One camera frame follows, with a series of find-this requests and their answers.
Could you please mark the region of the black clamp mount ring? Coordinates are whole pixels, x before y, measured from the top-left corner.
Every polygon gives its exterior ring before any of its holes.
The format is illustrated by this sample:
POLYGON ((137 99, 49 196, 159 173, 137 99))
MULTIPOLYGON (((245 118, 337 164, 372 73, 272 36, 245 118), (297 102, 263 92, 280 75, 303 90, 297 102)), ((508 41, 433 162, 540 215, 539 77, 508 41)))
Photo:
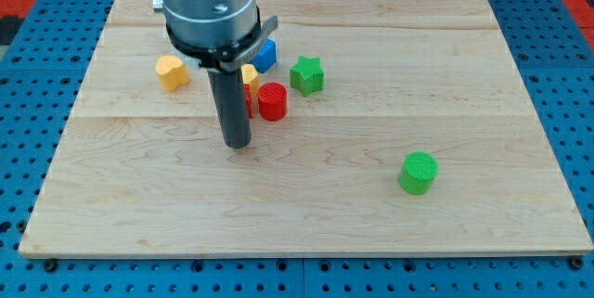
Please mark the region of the black clamp mount ring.
POLYGON ((278 16, 261 22, 260 9, 248 19, 245 34, 236 29, 244 23, 239 16, 219 19, 190 19, 170 14, 166 7, 166 32, 173 48, 192 59, 196 67, 219 72, 237 71, 262 50, 270 34, 278 28, 278 16))

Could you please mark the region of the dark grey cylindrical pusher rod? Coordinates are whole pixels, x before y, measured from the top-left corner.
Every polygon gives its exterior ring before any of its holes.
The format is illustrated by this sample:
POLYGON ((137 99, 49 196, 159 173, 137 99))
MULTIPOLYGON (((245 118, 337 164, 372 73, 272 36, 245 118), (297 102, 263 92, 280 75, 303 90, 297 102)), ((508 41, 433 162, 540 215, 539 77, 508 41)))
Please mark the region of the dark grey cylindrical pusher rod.
POLYGON ((225 144, 232 149, 245 148, 252 132, 240 70, 208 69, 207 73, 225 144))

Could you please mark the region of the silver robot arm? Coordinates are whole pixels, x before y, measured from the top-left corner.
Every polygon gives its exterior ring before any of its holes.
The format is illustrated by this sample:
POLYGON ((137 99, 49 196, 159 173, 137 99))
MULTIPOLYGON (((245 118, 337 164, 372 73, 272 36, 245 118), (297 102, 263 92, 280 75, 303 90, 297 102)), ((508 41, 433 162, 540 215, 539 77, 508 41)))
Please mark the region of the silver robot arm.
POLYGON ((172 46, 208 72, 226 145, 252 139, 241 67, 264 47, 278 18, 261 20, 257 0, 162 0, 172 46))

